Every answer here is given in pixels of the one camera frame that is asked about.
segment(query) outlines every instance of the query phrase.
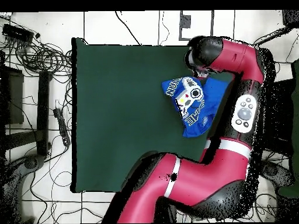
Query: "white tile floor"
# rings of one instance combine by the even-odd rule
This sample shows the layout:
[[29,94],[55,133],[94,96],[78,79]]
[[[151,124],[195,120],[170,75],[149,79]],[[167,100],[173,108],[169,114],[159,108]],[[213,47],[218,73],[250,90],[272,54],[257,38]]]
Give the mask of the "white tile floor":
[[[210,20],[211,12],[202,11],[184,11],[184,15],[191,15],[192,25],[190,29],[182,31],[182,37],[192,38],[197,35],[210,35]],[[187,41],[179,41],[179,11],[145,11],[145,12],[119,12],[119,17],[127,24],[136,39],[144,45],[161,44],[163,46],[185,45]],[[125,26],[117,19],[114,12],[34,12],[34,13],[14,13],[12,21],[24,25],[41,34],[43,43],[52,43],[59,46],[64,53],[71,49],[72,37],[84,37],[89,44],[121,44],[130,45],[136,44],[131,34]],[[0,19],[2,26],[6,21]],[[235,12],[235,39],[253,43],[258,37],[268,34],[280,27],[283,27],[282,16],[280,10],[236,10]],[[214,35],[215,36],[230,36],[233,38],[234,29],[234,11],[233,10],[215,10],[214,18]],[[276,61],[285,61],[290,48],[299,34],[298,30],[293,30],[286,36],[277,38],[264,45],[271,50]],[[299,57],[298,45],[288,57],[288,61],[294,61]],[[277,75],[277,81],[291,78],[289,65],[281,65],[281,70]],[[32,96],[35,102],[37,101],[37,78],[25,77],[23,97]],[[55,103],[59,100],[60,103],[64,100],[65,85],[54,80],[50,85],[50,107],[53,109]],[[24,103],[33,103],[31,98],[24,99]],[[23,105],[23,110],[28,115],[28,118],[33,126],[36,127],[36,106]],[[71,114],[65,112],[65,119],[68,121]],[[30,128],[26,119],[22,125],[12,125],[12,128]],[[49,117],[49,128],[58,129],[57,120]],[[49,140],[52,141],[59,133],[57,131],[49,131]],[[27,150],[35,145],[30,144],[16,149],[12,149],[10,154],[6,156],[9,159],[17,159],[25,154]],[[64,147],[61,138],[58,137],[54,141],[52,154],[61,153]],[[84,192],[82,194],[73,194],[70,192],[67,185],[71,182],[70,173],[63,173],[56,179],[56,183],[61,186],[53,185],[49,173],[49,168],[53,167],[58,158],[54,159],[51,164],[45,164],[36,173],[33,191],[36,195],[48,202],[47,210],[41,217],[40,222],[53,223],[51,216],[51,207],[55,208],[55,220],[58,223],[98,223],[100,217],[103,216],[109,206],[109,202],[113,197],[110,192]],[[71,172],[71,147],[67,153],[62,155],[57,164],[51,169],[52,178],[56,178],[63,171]],[[45,204],[36,202],[36,198],[29,191],[29,186],[33,175],[29,175],[23,186],[23,211],[26,216],[34,216],[36,221],[43,213]],[[258,194],[269,193],[274,195],[272,185],[260,178]],[[258,204],[262,207],[267,207],[268,204],[275,207],[275,200],[262,196],[258,199]],[[259,221],[256,212],[250,220],[241,219],[241,221]],[[273,217],[268,212],[262,212],[263,221],[273,221]],[[178,214],[179,222],[190,222],[189,217],[181,217]]]

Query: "blue cloth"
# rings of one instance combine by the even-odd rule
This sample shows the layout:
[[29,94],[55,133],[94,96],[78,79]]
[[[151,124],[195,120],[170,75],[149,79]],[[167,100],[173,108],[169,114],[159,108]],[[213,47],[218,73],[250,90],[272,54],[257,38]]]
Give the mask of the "blue cloth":
[[[175,110],[180,112],[185,126],[184,137],[198,137],[211,127],[227,86],[227,82],[212,78],[208,78],[203,86],[200,80],[194,77],[184,77],[162,82],[164,93],[171,98]],[[186,109],[181,102],[191,99],[190,94],[194,90],[202,95],[197,97],[189,108]]]

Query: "white control button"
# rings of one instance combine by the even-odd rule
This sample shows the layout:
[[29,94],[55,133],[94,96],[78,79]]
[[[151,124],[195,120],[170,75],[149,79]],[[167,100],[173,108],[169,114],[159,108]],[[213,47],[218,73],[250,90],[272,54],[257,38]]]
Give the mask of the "white control button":
[[234,114],[231,119],[233,129],[240,133],[250,132],[253,128],[257,107],[258,103],[252,95],[240,96],[235,104]]

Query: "dark green mat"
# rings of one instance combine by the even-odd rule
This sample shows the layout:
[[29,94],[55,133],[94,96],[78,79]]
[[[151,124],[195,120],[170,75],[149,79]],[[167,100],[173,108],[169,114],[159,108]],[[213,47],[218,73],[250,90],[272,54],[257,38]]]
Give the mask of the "dark green mat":
[[[119,191],[148,151],[199,160],[207,133],[182,137],[180,116],[161,88],[165,80],[190,75],[184,63],[187,47],[85,45],[81,39],[73,39],[72,46],[77,59],[73,191]],[[232,80],[227,73],[217,78]]]

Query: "red robot arm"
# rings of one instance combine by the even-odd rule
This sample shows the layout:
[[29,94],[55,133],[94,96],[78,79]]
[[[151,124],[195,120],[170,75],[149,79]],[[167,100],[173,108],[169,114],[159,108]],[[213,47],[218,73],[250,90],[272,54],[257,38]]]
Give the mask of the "red robot arm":
[[236,75],[217,128],[199,163],[171,153],[142,158],[102,223],[152,223],[160,197],[190,215],[218,219],[231,214],[239,201],[258,121],[263,59],[255,47],[221,37],[196,37],[190,45],[189,68]]

